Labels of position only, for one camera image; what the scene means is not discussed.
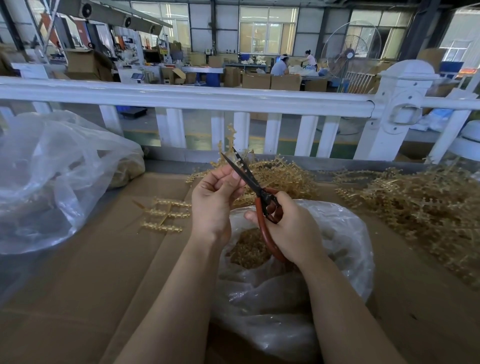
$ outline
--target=white bag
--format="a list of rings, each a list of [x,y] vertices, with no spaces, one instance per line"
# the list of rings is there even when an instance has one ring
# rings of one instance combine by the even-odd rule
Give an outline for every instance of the white bag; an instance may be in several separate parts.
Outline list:
[[[25,113],[0,138],[0,254],[58,244],[110,187],[145,171],[140,146],[70,111]]]
[[[340,205],[309,200],[296,202],[308,209],[317,221],[328,254],[347,250],[335,263],[366,301],[373,288],[374,265],[363,221]],[[314,360],[319,354],[319,345],[312,317],[295,313],[309,303],[303,276],[286,272],[285,265],[273,257],[258,268],[244,269],[230,263],[226,255],[243,231],[254,228],[243,217],[249,209],[255,207],[238,208],[230,214],[232,238],[220,258],[212,321],[267,354],[287,361]]]

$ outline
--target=factory floor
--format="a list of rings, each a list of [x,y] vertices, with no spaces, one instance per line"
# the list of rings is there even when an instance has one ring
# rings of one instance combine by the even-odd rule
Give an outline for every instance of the factory floor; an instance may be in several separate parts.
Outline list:
[[[32,104],[29,102],[14,101],[11,103],[11,107],[14,113],[17,115],[22,112],[34,111]],[[105,126],[98,105],[64,103],[62,104],[62,107],[63,109],[70,110],[99,126]],[[209,110],[183,110],[183,121],[188,149],[210,150],[212,148],[210,115],[211,113]],[[296,138],[300,127],[300,119],[300,115],[283,115],[282,124],[280,127],[278,153],[284,155],[294,154]],[[121,116],[120,122],[122,124],[125,137],[132,139],[141,145],[160,145],[154,108],[148,108],[145,116],[139,117],[135,120],[125,119]],[[311,156],[316,155],[323,122],[324,117],[320,117],[317,126],[317,132],[315,133]],[[233,124],[232,111],[225,112],[225,131],[227,135],[227,126],[229,124]],[[342,118],[331,157],[346,159],[353,158],[364,125],[365,119]],[[265,121],[255,119],[251,120],[249,148],[253,149],[256,153],[263,152],[265,129]],[[437,132],[420,132],[416,130],[410,130],[405,140],[434,143],[438,136],[439,133]]]

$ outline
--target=white metal fence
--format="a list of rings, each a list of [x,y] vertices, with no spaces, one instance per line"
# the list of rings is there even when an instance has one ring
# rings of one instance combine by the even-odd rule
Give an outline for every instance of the white metal fence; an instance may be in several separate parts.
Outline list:
[[[301,115],[296,156],[309,156],[319,116],[325,124],[316,156],[329,158],[343,117],[367,118],[354,159],[391,161],[422,108],[454,109],[429,159],[438,163],[480,100],[426,97],[439,76],[418,60],[402,61],[382,72],[374,95],[253,90],[173,85],[125,85],[94,81],[0,77],[0,98],[32,101],[37,112],[48,113],[59,102],[97,104],[106,127],[123,135],[115,105],[154,107],[162,146],[186,148],[182,109],[211,110],[212,149],[225,139],[224,112],[234,112],[234,146],[248,148],[250,112],[268,113],[264,153],[277,153],[282,114]],[[13,112],[0,107],[11,122]]]

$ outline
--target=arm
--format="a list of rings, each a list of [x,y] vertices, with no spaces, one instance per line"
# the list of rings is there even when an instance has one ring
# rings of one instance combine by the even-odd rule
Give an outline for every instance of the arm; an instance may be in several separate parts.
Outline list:
[[[218,262],[231,236],[230,204],[243,186],[224,166],[195,187],[190,239],[115,364],[204,362]]]
[[[284,215],[268,228],[283,254],[307,282],[313,321],[326,364],[405,364],[350,283],[319,244],[321,233],[308,210],[286,193],[276,195]],[[255,213],[245,218],[257,223]]]

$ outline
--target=standing fan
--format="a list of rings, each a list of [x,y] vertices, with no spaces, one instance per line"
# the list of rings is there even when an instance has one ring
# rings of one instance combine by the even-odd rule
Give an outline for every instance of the standing fan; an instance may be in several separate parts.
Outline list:
[[[349,22],[339,27],[322,50],[329,77],[337,92],[361,92],[370,78],[367,72],[376,65],[382,39],[376,26],[366,21]]]

